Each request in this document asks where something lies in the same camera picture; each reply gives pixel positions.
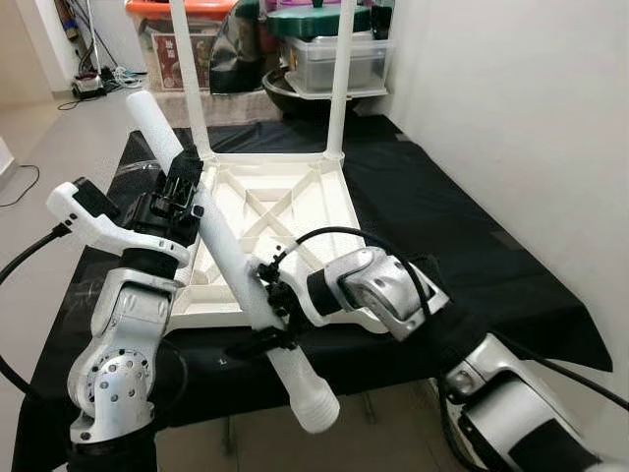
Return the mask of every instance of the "white wall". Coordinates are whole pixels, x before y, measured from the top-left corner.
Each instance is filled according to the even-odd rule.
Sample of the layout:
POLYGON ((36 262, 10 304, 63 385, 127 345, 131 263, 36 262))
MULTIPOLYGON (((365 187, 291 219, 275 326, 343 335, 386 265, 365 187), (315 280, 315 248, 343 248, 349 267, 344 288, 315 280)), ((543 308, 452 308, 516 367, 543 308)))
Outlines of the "white wall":
POLYGON ((51 99, 16 0, 0 1, 0 25, 0 107, 51 99))
MULTIPOLYGON (((590 310, 629 396, 628 5, 398 0, 379 106, 590 310)), ((538 369, 598 450, 626 413, 538 369)))
POLYGON ((2 0, 16 2, 44 75, 52 91, 69 90, 77 73, 75 46, 61 26, 53 0, 2 0))

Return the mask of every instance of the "black cable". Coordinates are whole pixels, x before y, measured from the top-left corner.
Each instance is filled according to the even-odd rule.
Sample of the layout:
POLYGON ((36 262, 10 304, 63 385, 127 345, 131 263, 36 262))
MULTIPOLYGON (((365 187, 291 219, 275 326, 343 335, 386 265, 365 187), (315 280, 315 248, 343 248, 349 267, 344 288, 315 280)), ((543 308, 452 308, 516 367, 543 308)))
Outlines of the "black cable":
MULTIPOLYGON (((18 266, 23 263, 30 256, 35 254, 41 248, 46 246, 48 243, 54 241, 57 238, 61 238, 66 234, 70 233, 70 230, 64 226, 63 224, 58 224, 50 233, 45 235, 39 241, 32 244, 30 247, 22 251, 17 257, 15 257, 12 261, 10 261, 2 270, 0 270, 0 285, 4 282, 7 277, 16 269, 18 266)), ((0 374, 2 374, 12 385, 14 385, 19 391, 21 391, 24 395, 26 395, 31 400, 38 403, 45 414, 51 420, 51 423, 55 429, 55 432, 59 436, 60 441, 66 450, 70 448, 70 441, 68 436, 64 433, 63 428, 65 427, 64 423, 59 419, 56 411, 51 409, 43 397, 35 390, 30 383, 24 380, 24 378, 18 374, 8 363, 4 360, 4 358, 0 355, 0 374)))
POLYGON ((79 103, 83 103, 84 101, 96 101, 99 98, 102 98, 102 96, 93 96, 92 98, 84 98, 82 100, 73 100, 73 101, 67 101, 65 103, 61 103, 59 106, 57 106, 57 109, 59 111, 70 111, 70 110, 74 110, 77 105, 79 103))
MULTIPOLYGON (((321 234, 328 234, 328 233, 341 233, 341 234, 351 234, 354 236, 360 236, 369 241, 372 241, 377 246, 382 248, 384 251, 389 253, 391 256, 396 258, 400 262, 402 267, 408 272, 409 276, 411 277, 411 280, 413 281, 413 285, 415 285, 415 289, 417 290, 417 293, 420 297, 420 306, 422 307, 422 311, 424 312, 425 317, 429 317, 432 315, 429 308, 429 300, 426 295, 426 292, 424 291, 424 287, 422 286, 422 283, 420 282, 420 278, 417 276, 416 272, 413 270, 413 267, 411 266, 411 264, 408 262, 406 258, 402 257, 400 253, 396 249, 394 249, 391 244, 387 243, 383 239, 380 239, 374 234, 371 234, 367 231, 363 231, 362 229, 348 228, 346 226, 327 226, 327 227, 315 229, 309 233, 306 233, 305 235, 297 238, 295 242, 297 243, 297 245, 301 245, 315 236, 319 236, 321 234)), ((275 260, 275 262, 272 264, 275 266, 279 266, 279 264, 284 260, 284 258, 286 258, 286 256, 288 256, 288 253, 286 253, 286 251, 282 251, 277 257, 277 259, 275 260)))
POLYGON ((586 386, 590 390, 595 391, 599 395, 604 396, 609 401, 612 401, 619 407, 624 408, 625 410, 629 411, 629 401, 609 391, 608 389, 599 385, 598 383, 595 383, 589 379, 586 379, 585 377, 580 376, 579 374, 572 372, 571 370, 566 369, 565 367, 561 367, 558 364, 555 364, 554 362, 548 361, 545 357, 541 356, 540 354, 537 354, 536 352, 533 352, 527 347, 524 347, 522 344, 514 341, 513 339, 505 336, 504 334, 496 331, 495 329, 493 329, 491 333, 495 337, 497 337, 500 341, 502 341, 502 343, 504 343, 509 349, 516 352, 520 351, 524 357, 528 357, 531 360, 537 362, 538 364, 542 364, 543 366, 548 367, 549 369, 553 371, 556 371, 558 374, 561 374, 562 376, 565 376, 568 379, 571 379, 578 384, 586 386))
MULTIPOLYGON (((77 18, 79 18, 79 20, 81 20, 83 22, 83 24, 87 27, 87 29, 89 30, 89 16, 87 15, 86 10, 83 8, 83 5, 81 5, 81 3, 79 3, 78 0, 73 0, 73 5, 76 6, 79 9, 79 12, 81 12, 79 14, 79 12, 77 12, 75 10, 75 14, 77 14, 77 18)), ((107 53, 107 55, 109 56, 109 58, 111 59, 111 62, 114 63, 115 67, 118 67, 118 62, 116 61, 116 59, 114 58, 114 56, 111 54, 111 51, 109 50, 109 48, 107 47, 107 44, 105 44, 105 41, 102 40, 102 37, 100 37, 100 33, 98 32, 98 30, 96 28, 94 28, 94 34, 96 35, 96 38, 98 38, 98 41, 100 42, 100 44, 102 45, 102 47, 105 49, 105 52, 107 53)))
POLYGON ((184 356, 182 355, 179 348, 170 342, 168 339, 162 339, 161 344, 168 347, 176 356, 179 364, 181 365, 182 371, 182 379, 181 384, 179 385, 179 389, 177 390, 177 394, 172 399, 168 405, 159 411, 159 413, 155 416, 155 427, 157 429, 165 428, 167 426, 168 416, 173 412, 173 410, 177 407, 177 405, 181 402, 186 390, 188 389, 188 384, 190 382, 190 373, 188 370, 188 363, 184 356))
POLYGON ((470 460, 468 456, 463 453, 463 451, 459 447, 459 443, 454 437, 454 430, 452 429, 450 415, 448 414, 448 405, 445 397, 445 382, 443 378, 437 379, 437 390, 439 395, 439 414, 441 416, 441 429, 443 430, 445 441, 450 447, 452 454, 454 455, 456 460, 467 470, 471 472, 488 472, 483 467, 479 467, 474 462, 472 462, 472 460, 470 460))
POLYGON ((91 43, 89 44, 89 47, 87 48, 86 53, 81 57, 81 60, 79 61, 79 74, 83 73, 85 62, 87 58, 89 57, 89 54, 91 54, 91 51, 93 50, 94 50, 94 40, 91 41, 91 43))
POLYGON ((26 168, 35 169, 35 172, 37 173, 37 175, 35 176, 35 180, 33 180, 32 184, 30 184, 28 187, 26 187, 26 189, 14 201, 10 202, 9 204, 0 205, 0 208, 8 208, 8 207, 12 207, 13 205, 15 205, 17 202, 19 202, 24 197, 24 195, 27 194, 27 192, 30 189, 32 189, 35 186, 35 184, 37 182, 39 182, 39 175, 40 175, 39 167, 37 167, 36 165, 32 165, 32 164, 24 164, 24 165, 21 165, 20 167, 23 168, 23 169, 26 169, 26 168))

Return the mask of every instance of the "green lid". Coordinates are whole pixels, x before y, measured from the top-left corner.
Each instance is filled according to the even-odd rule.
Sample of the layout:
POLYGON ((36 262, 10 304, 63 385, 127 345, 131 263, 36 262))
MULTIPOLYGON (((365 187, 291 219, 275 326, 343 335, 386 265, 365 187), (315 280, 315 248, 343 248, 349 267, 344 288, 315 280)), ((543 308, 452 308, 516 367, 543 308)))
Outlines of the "green lid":
MULTIPOLYGON (((266 25, 268 32, 275 36, 336 36, 340 15, 340 5, 285 8, 269 13, 266 25)), ((371 28, 370 9, 357 7, 354 14, 354 32, 367 31, 371 28)))

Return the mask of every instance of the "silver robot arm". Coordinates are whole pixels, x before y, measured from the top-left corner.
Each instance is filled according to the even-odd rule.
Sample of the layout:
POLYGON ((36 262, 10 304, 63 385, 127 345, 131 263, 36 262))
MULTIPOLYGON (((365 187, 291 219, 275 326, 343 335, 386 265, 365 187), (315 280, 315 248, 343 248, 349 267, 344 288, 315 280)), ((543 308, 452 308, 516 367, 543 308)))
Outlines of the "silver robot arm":
POLYGON ((68 377, 81 409, 70 428, 69 472, 157 470, 154 408, 155 356, 175 292, 177 267, 196 239, 203 208, 193 203, 202 163, 193 149, 173 160, 153 192, 141 194, 123 218, 87 179, 51 193, 50 211, 87 245, 120 256, 107 273, 92 314, 91 341, 68 377))
POLYGON ((491 471, 629 470, 601 464, 551 389, 413 270, 429 298, 429 317, 409 273, 380 248, 343 256, 306 280, 280 269, 279 280, 291 286, 306 317, 318 320, 317 325, 338 310, 368 308, 398 341, 434 343, 435 369, 447 398, 464 405, 459 427, 491 471))

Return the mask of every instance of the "storage bin lid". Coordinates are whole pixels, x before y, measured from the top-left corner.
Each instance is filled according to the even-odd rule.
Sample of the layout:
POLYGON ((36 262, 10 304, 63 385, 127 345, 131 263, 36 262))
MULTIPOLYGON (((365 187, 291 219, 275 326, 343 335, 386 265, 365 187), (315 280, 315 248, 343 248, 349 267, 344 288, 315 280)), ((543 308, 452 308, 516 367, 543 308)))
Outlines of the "storage bin lid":
MULTIPOLYGON (((268 14, 266 25, 268 32, 276 36, 336 36, 341 7, 323 5, 287 8, 268 14)), ((354 14, 354 32, 366 31, 372 27, 370 9, 357 7, 354 14)))
MULTIPOLYGON (((185 0, 186 14, 222 21, 238 0, 185 0)), ((127 11, 148 19, 170 17, 168 2, 127 0, 127 11)))

